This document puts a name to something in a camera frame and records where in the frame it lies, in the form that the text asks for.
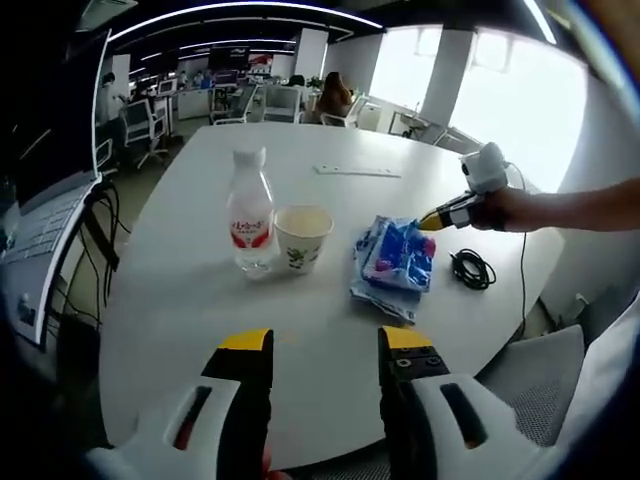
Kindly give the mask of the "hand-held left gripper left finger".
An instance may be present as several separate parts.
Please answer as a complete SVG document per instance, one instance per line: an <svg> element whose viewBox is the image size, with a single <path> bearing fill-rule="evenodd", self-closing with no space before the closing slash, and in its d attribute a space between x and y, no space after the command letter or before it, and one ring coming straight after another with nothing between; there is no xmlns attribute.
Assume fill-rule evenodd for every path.
<svg viewBox="0 0 640 480"><path fill-rule="evenodd" d="M199 377L141 411L133 435L87 458L101 479L262 479L274 333L225 339Z"/></svg>

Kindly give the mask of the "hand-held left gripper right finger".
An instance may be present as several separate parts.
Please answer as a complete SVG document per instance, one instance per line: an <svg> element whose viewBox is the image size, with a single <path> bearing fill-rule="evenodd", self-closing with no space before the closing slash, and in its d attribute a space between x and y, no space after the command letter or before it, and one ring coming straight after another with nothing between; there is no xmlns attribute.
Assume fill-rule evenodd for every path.
<svg viewBox="0 0 640 480"><path fill-rule="evenodd" d="M394 479L545 479L573 397L573 331L508 344L478 378L423 334L378 332L380 412Z"/></svg>

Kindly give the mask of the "person's right hand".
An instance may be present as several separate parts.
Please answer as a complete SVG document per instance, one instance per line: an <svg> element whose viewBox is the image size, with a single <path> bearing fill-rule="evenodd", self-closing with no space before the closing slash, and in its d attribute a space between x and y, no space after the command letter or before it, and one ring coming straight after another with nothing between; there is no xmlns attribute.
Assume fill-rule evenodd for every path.
<svg viewBox="0 0 640 480"><path fill-rule="evenodd" d="M471 225L478 230L525 232L523 214L527 211L528 194L507 187L487 194L469 209Z"/></svg>

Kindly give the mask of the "person's left hand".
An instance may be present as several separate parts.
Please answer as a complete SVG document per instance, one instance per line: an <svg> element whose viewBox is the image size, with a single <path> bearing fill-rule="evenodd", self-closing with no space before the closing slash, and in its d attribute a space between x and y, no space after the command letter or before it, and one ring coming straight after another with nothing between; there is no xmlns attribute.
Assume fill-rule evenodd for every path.
<svg viewBox="0 0 640 480"><path fill-rule="evenodd" d="M271 468L272 454L268 445L264 447L262 455L262 479L263 480L290 480L291 477L283 471Z"/></svg>

